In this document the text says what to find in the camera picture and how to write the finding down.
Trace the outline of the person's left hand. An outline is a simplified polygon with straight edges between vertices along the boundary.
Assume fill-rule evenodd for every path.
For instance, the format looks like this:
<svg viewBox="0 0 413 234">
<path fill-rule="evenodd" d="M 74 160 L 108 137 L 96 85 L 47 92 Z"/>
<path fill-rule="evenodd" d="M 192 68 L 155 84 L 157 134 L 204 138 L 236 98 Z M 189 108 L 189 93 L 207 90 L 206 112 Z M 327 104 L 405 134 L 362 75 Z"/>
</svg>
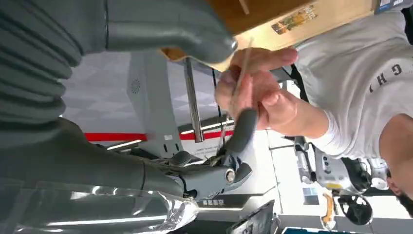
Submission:
<svg viewBox="0 0 413 234">
<path fill-rule="evenodd" d="M 280 89 L 271 70 L 291 65 L 298 58 L 294 48 L 276 51 L 250 47 L 235 52 L 215 88 L 215 101 L 235 121 L 242 110 L 258 112 L 257 130 L 269 127 L 268 112 L 261 100 Z"/>
</svg>

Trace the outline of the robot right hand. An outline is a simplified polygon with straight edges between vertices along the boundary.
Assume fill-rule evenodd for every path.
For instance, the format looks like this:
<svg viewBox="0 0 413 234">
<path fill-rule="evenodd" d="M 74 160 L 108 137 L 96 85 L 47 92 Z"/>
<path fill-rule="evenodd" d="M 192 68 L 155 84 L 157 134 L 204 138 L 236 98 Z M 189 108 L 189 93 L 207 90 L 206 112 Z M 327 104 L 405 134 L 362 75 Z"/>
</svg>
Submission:
<svg viewBox="0 0 413 234">
<path fill-rule="evenodd" d="M 216 156 L 186 167 L 91 144 L 62 118 L 62 80 L 85 55 L 167 47 L 217 63 L 237 43 L 204 0 L 1 1 L 1 233 L 166 234 L 250 177 L 252 109 Z"/>
</svg>

